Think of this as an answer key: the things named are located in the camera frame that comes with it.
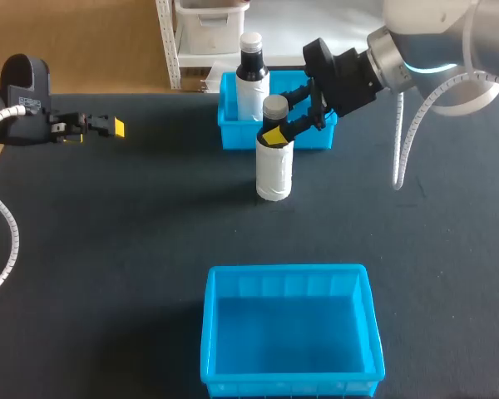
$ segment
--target bottle label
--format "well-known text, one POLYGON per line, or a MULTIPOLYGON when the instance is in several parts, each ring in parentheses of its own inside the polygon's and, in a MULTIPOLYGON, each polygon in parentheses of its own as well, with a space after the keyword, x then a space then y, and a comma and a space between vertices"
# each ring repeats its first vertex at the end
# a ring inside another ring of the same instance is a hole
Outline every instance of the bottle label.
POLYGON ((239 121, 262 121, 263 101, 269 96, 269 74, 262 81, 244 81, 236 77, 239 121))

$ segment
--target black mount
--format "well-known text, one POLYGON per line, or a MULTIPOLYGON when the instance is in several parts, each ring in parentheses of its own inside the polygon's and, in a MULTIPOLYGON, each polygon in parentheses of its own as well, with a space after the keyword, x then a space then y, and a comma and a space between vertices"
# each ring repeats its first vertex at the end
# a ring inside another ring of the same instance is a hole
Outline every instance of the black mount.
POLYGON ((0 110, 22 105, 31 115, 0 123, 0 144, 34 145, 64 140, 79 141, 95 131, 115 135, 114 118, 86 116, 80 112, 59 114, 52 110, 48 65, 39 58, 17 54, 9 57, 0 75, 0 110))

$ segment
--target blue plastic bin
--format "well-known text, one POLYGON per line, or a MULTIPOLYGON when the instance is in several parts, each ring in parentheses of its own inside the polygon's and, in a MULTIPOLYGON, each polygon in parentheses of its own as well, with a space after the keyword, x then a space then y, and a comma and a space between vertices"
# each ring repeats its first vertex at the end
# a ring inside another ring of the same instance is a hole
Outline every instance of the blue plastic bin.
MULTIPOLYGON (((270 94, 280 94, 292 91, 307 83, 307 76, 303 71, 271 71, 270 94)), ((289 120, 293 121, 302 115, 307 115, 310 99, 300 102, 290 113, 289 120)), ((255 138, 262 122, 238 121, 236 103, 236 80, 234 72, 227 72, 222 76, 220 83, 220 103, 218 105, 218 126, 222 130, 222 145, 224 150, 252 150, 255 148, 255 138)), ((338 123, 335 113, 327 115, 327 126, 318 131, 312 127, 296 137, 295 149, 328 150, 333 146, 334 128, 338 123)))
POLYGON ((209 272, 201 380, 211 397, 373 396, 383 378, 364 266, 209 272))

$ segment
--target floor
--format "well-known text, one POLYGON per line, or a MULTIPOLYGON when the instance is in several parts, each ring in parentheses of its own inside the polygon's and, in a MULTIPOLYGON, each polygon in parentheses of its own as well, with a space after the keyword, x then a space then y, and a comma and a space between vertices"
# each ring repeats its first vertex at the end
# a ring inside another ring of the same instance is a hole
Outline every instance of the floor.
POLYGON ((170 90, 155 0, 0 0, 0 71, 19 52, 47 62, 52 93, 170 90))

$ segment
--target yellow tape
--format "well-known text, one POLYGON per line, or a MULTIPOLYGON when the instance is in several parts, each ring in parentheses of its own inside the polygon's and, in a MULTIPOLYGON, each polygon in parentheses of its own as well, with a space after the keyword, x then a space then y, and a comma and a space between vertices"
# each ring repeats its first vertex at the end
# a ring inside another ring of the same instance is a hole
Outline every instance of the yellow tape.
POLYGON ((266 141, 268 145, 277 145, 277 144, 288 144, 289 142, 284 138, 283 133, 281 133, 281 129, 279 126, 275 127, 271 131, 267 131, 263 134, 263 139, 266 141))
POLYGON ((124 127, 124 122, 119 121, 115 118, 115 135, 117 137, 126 137, 126 128, 124 127))
MULTIPOLYGON (((80 144, 83 142, 83 135, 80 135, 80 144)), ((67 140, 63 139, 63 143, 74 143, 77 144, 77 140, 67 140)))

